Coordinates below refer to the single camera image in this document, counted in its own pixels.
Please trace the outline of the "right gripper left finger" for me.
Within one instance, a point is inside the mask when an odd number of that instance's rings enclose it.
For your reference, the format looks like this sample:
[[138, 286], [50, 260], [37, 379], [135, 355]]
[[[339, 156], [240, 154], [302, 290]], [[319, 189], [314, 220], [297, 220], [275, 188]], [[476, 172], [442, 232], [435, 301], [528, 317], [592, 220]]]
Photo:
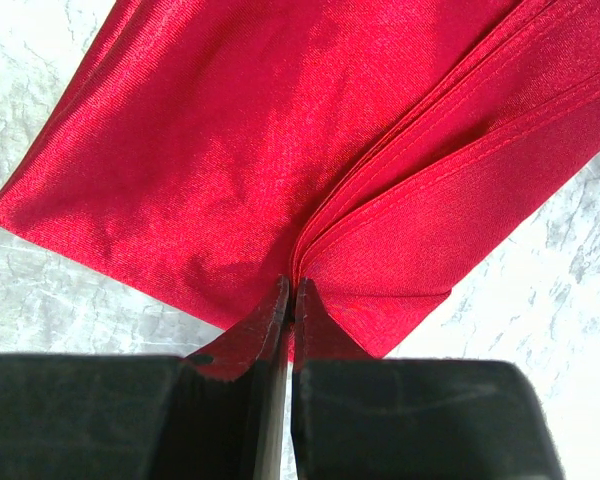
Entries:
[[276, 479], [290, 286], [185, 356], [0, 355], [0, 479]]

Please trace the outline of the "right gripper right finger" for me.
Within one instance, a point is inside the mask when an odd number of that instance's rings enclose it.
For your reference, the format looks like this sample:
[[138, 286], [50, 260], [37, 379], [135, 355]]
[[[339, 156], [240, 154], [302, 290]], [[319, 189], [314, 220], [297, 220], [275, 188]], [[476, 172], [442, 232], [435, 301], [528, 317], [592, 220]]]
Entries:
[[292, 438], [302, 479], [560, 479], [538, 397], [503, 361], [381, 360], [303, 279]]

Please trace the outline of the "red cloth napkin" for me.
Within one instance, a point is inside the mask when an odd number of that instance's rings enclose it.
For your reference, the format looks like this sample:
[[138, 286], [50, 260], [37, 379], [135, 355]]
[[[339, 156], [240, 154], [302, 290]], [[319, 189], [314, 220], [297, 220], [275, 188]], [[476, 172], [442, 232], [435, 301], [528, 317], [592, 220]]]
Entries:
[[0, 227], [220, 328], [387, 354], [600, 150], [600, 1], [118, 1]]

